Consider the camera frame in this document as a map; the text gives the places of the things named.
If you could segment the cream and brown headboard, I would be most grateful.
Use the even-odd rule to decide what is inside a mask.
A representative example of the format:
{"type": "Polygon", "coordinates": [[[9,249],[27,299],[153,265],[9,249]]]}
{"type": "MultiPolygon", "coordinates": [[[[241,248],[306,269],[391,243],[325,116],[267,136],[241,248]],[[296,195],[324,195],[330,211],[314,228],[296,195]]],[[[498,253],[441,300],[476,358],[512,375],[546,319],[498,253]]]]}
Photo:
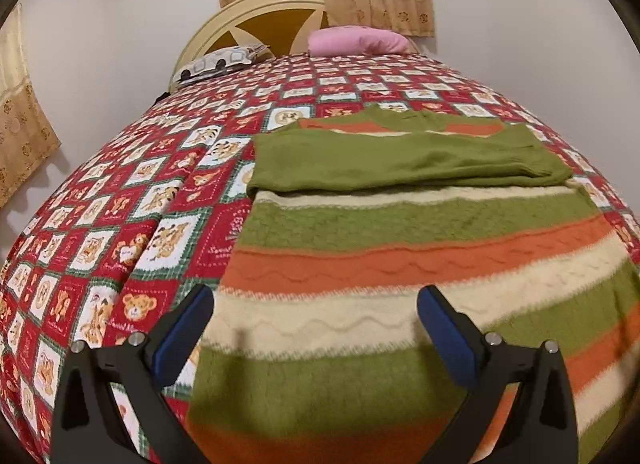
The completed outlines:
{"type": "MultiPolygon", "coordinates": [[[[324,0],[236,0],[206,21],[180,54],[174,72],[191,60],[218,48],[265,44],[269,50],[257,59],[308,54],[308,38],[312,31],[331,28],[324,0]]],[[[172,84],[168,90],[200,80],[172,84]]]]}

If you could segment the white car print pillow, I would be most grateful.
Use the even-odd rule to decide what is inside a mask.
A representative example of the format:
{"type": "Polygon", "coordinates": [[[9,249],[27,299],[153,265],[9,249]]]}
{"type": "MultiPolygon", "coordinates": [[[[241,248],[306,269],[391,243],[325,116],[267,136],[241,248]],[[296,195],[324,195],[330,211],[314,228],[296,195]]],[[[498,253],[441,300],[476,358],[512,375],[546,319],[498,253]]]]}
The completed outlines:
{"type": "Polygon", "coordinates": [[[269,50],[268,45],[259,43],[218,48],[179,67],[172,76],[171,83],[177,84],[191,80],[195,76],[209,72],[221,72],[230,68],[253,65],[254,61],[267,50],[269,50]]]}

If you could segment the pink pillow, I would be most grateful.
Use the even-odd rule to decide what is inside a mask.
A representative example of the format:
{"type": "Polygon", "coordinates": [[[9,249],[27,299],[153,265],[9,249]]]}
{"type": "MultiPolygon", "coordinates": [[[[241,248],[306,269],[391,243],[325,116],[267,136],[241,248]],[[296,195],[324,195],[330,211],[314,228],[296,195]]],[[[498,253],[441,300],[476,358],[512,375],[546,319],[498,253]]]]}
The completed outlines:
{"type": "Polygon", "coordinates": [[[409,40],[394,31],[361,26],[341,26],[312,31],[308,53],[312,57],[409,54],[409,40]]]}

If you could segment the beige curtain at left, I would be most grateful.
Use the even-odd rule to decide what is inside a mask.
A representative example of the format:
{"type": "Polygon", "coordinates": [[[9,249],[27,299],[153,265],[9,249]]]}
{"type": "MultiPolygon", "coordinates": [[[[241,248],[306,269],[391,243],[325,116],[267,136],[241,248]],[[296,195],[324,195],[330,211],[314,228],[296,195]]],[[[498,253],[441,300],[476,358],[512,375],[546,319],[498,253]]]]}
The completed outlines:
{"type": "Polygon", "coordinates": [[[1,27],[0,205],[61,146],[37,100],[22,40],[22,6],[1,27]]]}

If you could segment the black object beside bed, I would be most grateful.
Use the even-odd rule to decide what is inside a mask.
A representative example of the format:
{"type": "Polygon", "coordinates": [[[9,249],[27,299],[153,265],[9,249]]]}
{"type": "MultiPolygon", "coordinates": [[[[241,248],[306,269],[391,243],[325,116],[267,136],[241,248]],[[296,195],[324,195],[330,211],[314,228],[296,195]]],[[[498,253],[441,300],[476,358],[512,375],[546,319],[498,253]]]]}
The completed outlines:
{"type": "Polygon", "coordinates": [[[169,96],[170,96],[169,92],[163,92],[163,94],[160,94],[160,96],[156,97],[156,99],[154,100],[154,104],[153,105],[158,104],[159,102],[161,102],[162,100],[168,98],[169,96]]]}

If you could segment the green orange cream striped sweater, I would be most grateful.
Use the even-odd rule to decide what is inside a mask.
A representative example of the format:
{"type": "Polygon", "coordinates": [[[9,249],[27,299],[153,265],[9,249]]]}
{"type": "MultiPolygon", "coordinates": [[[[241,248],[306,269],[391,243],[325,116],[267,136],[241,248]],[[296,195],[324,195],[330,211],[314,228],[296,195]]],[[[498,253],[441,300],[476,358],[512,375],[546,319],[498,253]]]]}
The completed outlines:
{"type": "Polygon", "coordinates": [[[254,140],[252,208],[186,429],[213,463],[412,463],[463,399],[416,312],[439,287],[513,344],[555,339],[579,458],[639,366],[639,226],[525,124],[367,110],[254,140]]]}

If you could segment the red teddy bear patchwork bedspread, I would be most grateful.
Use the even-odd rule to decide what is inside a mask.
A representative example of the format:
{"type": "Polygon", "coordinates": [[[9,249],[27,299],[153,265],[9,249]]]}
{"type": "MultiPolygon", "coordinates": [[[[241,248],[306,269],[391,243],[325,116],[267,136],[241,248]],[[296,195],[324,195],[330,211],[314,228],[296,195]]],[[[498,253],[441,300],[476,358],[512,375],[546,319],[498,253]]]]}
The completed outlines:
{"type": "MultiPolygon", "coordinates": [[[[180,88],[76,169],[4,264],[1,410],[36,462],[52,462],[55,397],[73,343],[111,347],[148,333],[196,284],[216,305],[252,208],[255,136],[376,109],[525,124],[552,152],[584,162],[606,203],[634,216],[526,108],[425,56],[288,56],[180,88]]],[[[162,390],[185,429],[207,327],[162,390]]]]}

